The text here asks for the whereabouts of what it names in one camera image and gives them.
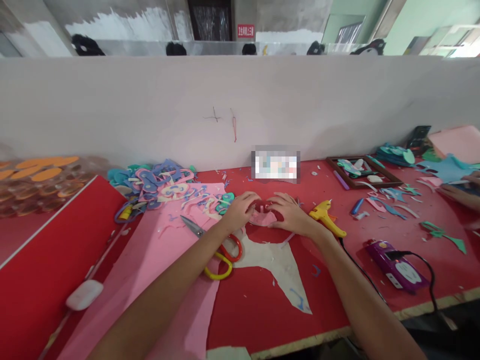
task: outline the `hand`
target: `hand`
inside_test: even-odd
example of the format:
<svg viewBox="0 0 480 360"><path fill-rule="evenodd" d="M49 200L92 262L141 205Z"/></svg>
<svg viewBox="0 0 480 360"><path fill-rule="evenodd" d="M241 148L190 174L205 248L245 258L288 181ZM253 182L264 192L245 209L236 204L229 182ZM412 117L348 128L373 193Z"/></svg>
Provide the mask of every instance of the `hand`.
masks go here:
<svg viewBox="0 0 480 360"><path fill-rule="evenodd" d="M480 171L474 171L470 175L465 175L461 178L462 180L468 180L469 182L480 186Z"/></svg>
<svg viewBox="0 0 480 360"><path fill-rule="evenodd" d="M274 192L276 196L269 198L274 204L268 207L269 210L278 211L283 216L283 221L276 221L270 224L269 228L280 228L292 233L306 236L310 239L319 233L330 233L320 223L308 216L290 195L283 192Z"/></svg>
<svg viewBox="0 0 480 360"><path fill-rule="evenodd" d="M462 177L462 179L468 180L478 186L480 185L480 171L475 171L471 175ZM480 213L480 196L469 194L451 185L442 185L438 191L448 198L466 206L467 208Z"/></svg>
<svg viewBox="0 0 480 360"><path fill-rule="evenodd" d="M237 196L218 225L225 227L229 234L245 226L254 213L255 205L252 203L255 200L261 200L261 198L253 191L245 191L242 195Z"/></svg>

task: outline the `red sign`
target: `red sign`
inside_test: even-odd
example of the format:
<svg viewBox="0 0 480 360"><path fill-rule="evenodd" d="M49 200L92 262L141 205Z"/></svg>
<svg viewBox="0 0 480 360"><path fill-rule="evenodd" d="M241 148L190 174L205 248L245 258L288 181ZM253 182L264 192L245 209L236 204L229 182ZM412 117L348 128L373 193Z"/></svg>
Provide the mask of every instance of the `red sign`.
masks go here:
<svg viewBox="0 0 480 360"><path fill-rule="evenodd" d="M253 38L255 34L255 25L238 24L237 31L239 38Z"/></svg>

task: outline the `purple power bank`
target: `purple power bank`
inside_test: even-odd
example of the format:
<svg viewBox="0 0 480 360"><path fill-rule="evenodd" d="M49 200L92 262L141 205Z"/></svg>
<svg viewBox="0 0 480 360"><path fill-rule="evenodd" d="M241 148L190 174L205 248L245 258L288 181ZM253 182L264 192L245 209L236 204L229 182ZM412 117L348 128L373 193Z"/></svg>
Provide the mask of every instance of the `purple power bank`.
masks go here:
<svg viewBox="0 0 480 360"><path fill-rule="evenodd" d="M385 253L397 249L388 242L376 241L368 245L365 249L397 289L413 293L417 289L424 288L430 284L404 257L398 260L390 260Z"/></svg>

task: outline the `forearm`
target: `forearm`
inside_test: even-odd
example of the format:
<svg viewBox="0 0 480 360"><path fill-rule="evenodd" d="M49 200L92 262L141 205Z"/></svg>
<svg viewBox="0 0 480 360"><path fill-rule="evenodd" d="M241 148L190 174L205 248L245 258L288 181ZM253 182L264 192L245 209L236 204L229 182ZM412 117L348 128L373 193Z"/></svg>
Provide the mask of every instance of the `forearm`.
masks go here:
<svg viewBox="0 0 480 360"><path fill-rule="evenodd" d="M229 233L214 225L125 310L88 357L144 359L167 330L188 290Z"/></svg>
<svg viewBox="0 0 480 360"><path fill-rule="evenodd" d="M368 357L372 360L426 359L334 236L318 231L312 239L323 254L352 330Z"/></svg>

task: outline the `black cable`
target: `black cable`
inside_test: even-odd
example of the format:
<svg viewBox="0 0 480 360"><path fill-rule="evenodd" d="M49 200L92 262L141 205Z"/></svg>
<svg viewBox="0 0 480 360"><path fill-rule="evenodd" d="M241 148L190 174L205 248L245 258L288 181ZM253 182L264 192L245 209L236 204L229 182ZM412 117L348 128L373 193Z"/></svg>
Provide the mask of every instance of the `black cable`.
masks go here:
<svg viewBox="0 0 480 360"><path fill-rule="evenodd" d="M365 272L365 270L362 269L362 267L360 265L357 264L357 262L354 260L354 258L350 255L350 253L347 251L347 249L345 248L345 245L344 245L344 238L343 237L339 237L338 240L340 241L340 246L342 247L343 251L345 251L345 253L348 255L348 257L350 258L350 260L353 261L353 263L356 265L357 268L360 269L360 271L363 273L363 275L366 276L366 278L368 279L368 281L370 282L370 284L373 286L373 288L375 289L376 293L381 297L381 299L383 300L383 302L385 304L387 304L388 306L388 303L387 301L385 300L385 298L382 296L382 294L380 293L379 289L375 286L374 282L372 281L372 279L370 278L370 276Z"/></svg>
<svg viewBox="0 0 480 360"><path fill-rule="evenodd" d="M398 250L395 250L395 251L388 251L385 253L385 255L390 259L390 260L398 260L400 258L403 258L405 255L413 255L413 256L416 256L417 258L419 258L420 260L422 260L426 266L428 266L428 270L430 270L430 286L428 288L429 292L430 292L430 298L431 298L431 302L433 304L433 312L432 314L437 314L439 312L439 307L437 305L437 300L435 299L435 295L434 295L434 286L435 286L435 272L434 272L434 268L429 264L429 262L427 260L425 260L423 257L421 257L420 255L414 253L414 252L411 252L411 251L398 251Z"/></svg>

